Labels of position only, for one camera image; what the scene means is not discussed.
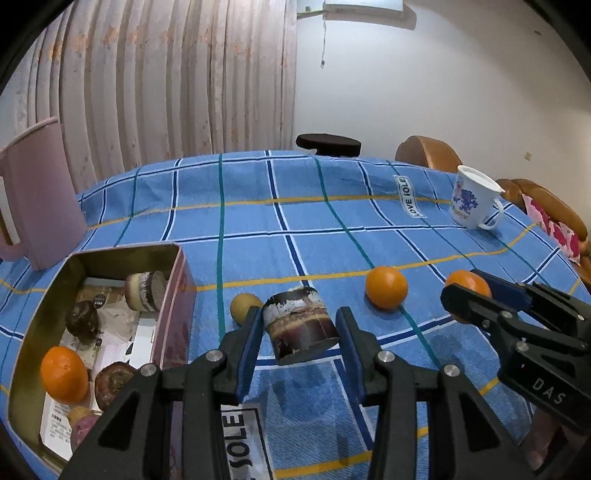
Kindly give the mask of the person's right hand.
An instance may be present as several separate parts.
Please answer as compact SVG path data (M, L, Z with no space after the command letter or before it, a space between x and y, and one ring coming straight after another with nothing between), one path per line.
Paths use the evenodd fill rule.
M559 432L563 433L562 425L550 414L538 408L521 445L522 453L532 470L538 470L543 465L551 441Z

